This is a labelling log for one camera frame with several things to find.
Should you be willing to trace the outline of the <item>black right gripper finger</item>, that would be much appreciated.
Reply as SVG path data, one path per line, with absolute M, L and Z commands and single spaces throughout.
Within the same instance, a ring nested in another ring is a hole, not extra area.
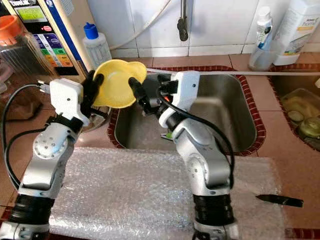
M 158 74 L 157 75 L 158 88 L 157 90 L 161 94 L 173 94 L 174 93 L 174 81 L 172 80 L 172 74 Z
M 137 78 L 130 77 L 128 78 L 128 84 L 132 90 L 132 93 L 135 97 L 135 102 L 142 107 L 144 111 L 151 111 L 150 98 L 147 96 L 144 86 Z

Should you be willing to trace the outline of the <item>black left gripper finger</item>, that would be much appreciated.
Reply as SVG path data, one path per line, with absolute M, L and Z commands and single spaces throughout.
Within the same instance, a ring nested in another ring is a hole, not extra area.
M 91 81 L 92 93 L 92 105 L 97 106 L 99 102 L 99 94 L 101 93 L 101 87 L 105 82 L 105 76 L 102 73 L 93 73 L 93 80 Z
M 93 70 L 86 74 L 82 82 L 82 100 L 88 101 L 93 96 Z

